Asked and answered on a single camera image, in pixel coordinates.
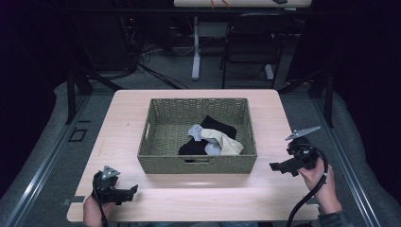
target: gray floor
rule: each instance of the gray floor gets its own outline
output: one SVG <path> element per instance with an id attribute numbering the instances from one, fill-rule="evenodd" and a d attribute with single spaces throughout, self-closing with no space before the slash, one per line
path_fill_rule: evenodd
<path id="1" fill-rule="evenodd" d="M 218 44 L 208 41 L 201 49 L 200 80 L 191 79 L 192 53 L 178 54 L 175 51 L 158 50 L 144 57 L 147 67 L 169 75 L 190 89 L 219 89 L 221 71 L 220 50 Z M 288 44 L 283 58 L 276 89 L 285 86 L 285 74 L 296 45 L 296 39 Z M 180 53 L 186 49 L 177 49 Z M 254 69 L 235 66 L 229 71 L 232 77 L 239 77 L 239 72 L 257 75 Z M 150 74 L 137 70 L 134 74 L 113 82 L 126 89 L 171 89 Z M 70 126 L 65 126 L 67 119 L 66 85 L 59 86 L 55 93 L 58 100 L 56 108 L 44 133 L 19 176 L 0 200 L 0 225 L 19 226 L 80 226 L 69 222 L 65 216 L 68 211 L 68 199 L 74 196 L 80 175 L 89 158 L 97 133 L 113 98 L 113 91 L 93 80 L 95 88 L 91 96 L 78 96 L 78 116 Z M 254 87 L 268 82 L 257 83 L 229 81 L 228 85 Z M 399 226 L 401 223 L 400 205 L 389 196 L 377 183 L 372 170 L 366 165 L 363 145 L 359 134 L 346 111 L 346 106 L 339 96 L 334 98 L 333 122 L 330 129 L 322 120 L 322 103 L 318 99 L 309 99 L 305 84 L 290 94 L 282 95 L 283 106 L 291 128 L 304 129 L 313 126 L 323 128 L 310 134 L 312 144 L 320 147 L 328 156 L 336 172 L 336 185 L 344 209 L 356 226 Z M 82 142 L 68 142 L 73 129 L 86 130 Z M 285 226 L 284 221 L 273 223 Z"/>

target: basket handle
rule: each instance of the basket handle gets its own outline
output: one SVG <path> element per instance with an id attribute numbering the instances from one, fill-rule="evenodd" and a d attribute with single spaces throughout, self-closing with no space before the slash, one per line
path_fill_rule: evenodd
<path id="1" fill-rule="evenodd" d="M 209 165 L 210 158 L 183 158 L 187 165 Z"/>

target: metal rail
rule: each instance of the metal rail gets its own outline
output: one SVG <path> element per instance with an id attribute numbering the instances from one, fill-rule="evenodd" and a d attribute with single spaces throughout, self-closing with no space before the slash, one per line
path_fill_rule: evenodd
<path id="1" fill-rule="evenodd" d="M 6 226 L 23 226 L 24 221 L 26 219 L 27 214 L 29 213 L 31 207 L 33 206 L 35 200 L 38 198 L 39 193 L 41 193 L 46 180 L 51 174 L 53 167 L 57 163 L 60 154 L 61 154 L 61 147 L 63 143 L 68 140 L 68 136 L 74 130 L 75 125 L 78 122 L 78 117 L 81 115 L 83 110 L 85 109 L 86 105 L 89 102 L 89 96 L 83 96 L 82 100 L 79 102 L 77 106 L 77 115 L 72 120 L 71 124 L 65 125 L 64 129 L 62 130 L 60 137 L 56 141 L 55 147 L 53 147 L 52 151 L 47 154 L 42 162 L 41 166 L 39 167 L 38 171 L 32 178 L 32 181 L 29 183 L 29 186 L 26 188 L 24 195 L 15 206 L 14 210 L 12 211 L 11 215 L 9 216 Z"/>

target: black wall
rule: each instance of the black wall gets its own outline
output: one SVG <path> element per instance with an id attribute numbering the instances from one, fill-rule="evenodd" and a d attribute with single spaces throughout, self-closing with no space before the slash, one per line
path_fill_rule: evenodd
<path id="1" fill-rule="evenodd" d="M 52 45 L 28 6 L 0 6 L 0 196 L 41 136 L 56 103 L 53 89 L 64 81 L 56 55 L 50 55 Z"/>

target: desk leg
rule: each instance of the desk leg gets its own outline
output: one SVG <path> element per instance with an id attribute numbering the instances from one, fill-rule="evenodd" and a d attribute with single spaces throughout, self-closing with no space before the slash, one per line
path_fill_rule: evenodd
<path id="1" fill-rule="evenodd" d="M 201 54 L 200 54 L 200 34 L 198 17 L 194 18 L 194 64 L 192 65 L 192 79 L 200 79 L 200 67 L 201 67 Z"/>

